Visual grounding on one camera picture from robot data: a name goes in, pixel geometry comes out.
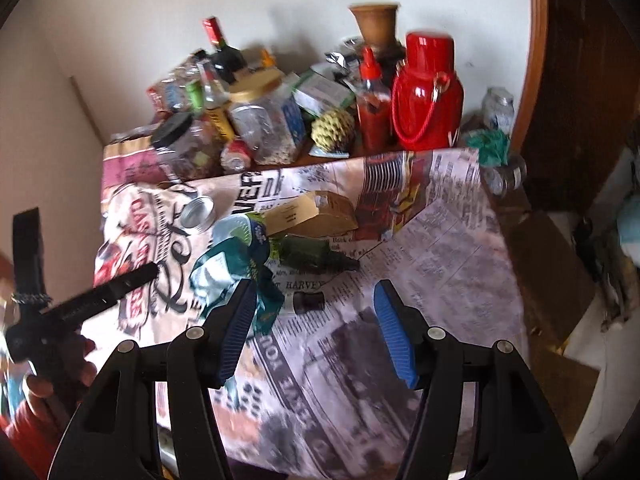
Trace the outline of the person's left hand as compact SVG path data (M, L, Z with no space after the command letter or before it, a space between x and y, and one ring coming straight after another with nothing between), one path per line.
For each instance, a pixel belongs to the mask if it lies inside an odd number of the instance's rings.
M84 385L84 389L87 390L98 374L93 362L87 360L87 356L96 350L96 343L85 336L81 336L80 341L84 344L84 357L78 378ZM53 405L51 398L56 399L56 394L53 385L46 378L29 374L23 380L23 389L29 411L42 422L61 425L62 422L67 422L70 419L69 412L66 412L64 408L57 410Z

